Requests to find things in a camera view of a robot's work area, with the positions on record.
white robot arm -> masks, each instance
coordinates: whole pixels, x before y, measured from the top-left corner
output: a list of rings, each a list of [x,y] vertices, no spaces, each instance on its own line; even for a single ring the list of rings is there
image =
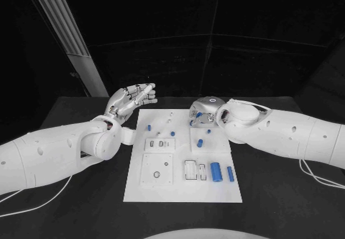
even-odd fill
[[[345,125],[257,105],[267,110],[262,112],[253,105],[234,99],[226,103],[218,97],[201,98],[191,106],[191,126],[217,122],[234,143],[345,169]]]
[[[122,124],[139,106],[158,102],[153,88],[120,89],[90,122],[42,129],[0,146],[0,195],[58,182],[112,159],[122,143],[135,143],[136,131]]]

blue cylinder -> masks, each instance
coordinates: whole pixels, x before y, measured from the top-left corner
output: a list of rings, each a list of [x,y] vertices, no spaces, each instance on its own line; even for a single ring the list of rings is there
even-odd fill
[[[233,168],[228,166],[227,169],[228,169],[228,178],[230,178],[230,181],[234,182],[236,179],[234,179],[234,174],[233,174]]]
[[[223,177],[221,177],[221,166],[220,163],[211,163],[211,173],[213,173],[213,181],[214,182],[221,182]]]
[[[203,147],[203,142],[204,142],[203,139],[200,139],[198,145],[197,145],[200,148]]]

table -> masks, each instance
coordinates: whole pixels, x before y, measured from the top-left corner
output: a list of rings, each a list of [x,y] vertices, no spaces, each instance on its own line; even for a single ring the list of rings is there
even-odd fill
[[[143,109],[190,109],[198,98],[159,98]],[[301,112],[293,98],[234,98],[278,110]],[[90,121],[109,98],[61,97],[41,128]],[[139,110],[123,126],[136,128]],[[345,191],[319,184],[299,161],[246,144],[231,144],[243,203],[125,203],[132,146],[78,173],[57,199],[41,209],[0,218],[0,238],[143,239],[191,228],[218,228],[273,239],[345,238]],[[317,175],[345,184],[334,166],[311,162]],[[0,204],[0,214],[44,204],[67,179],[28,189]]]

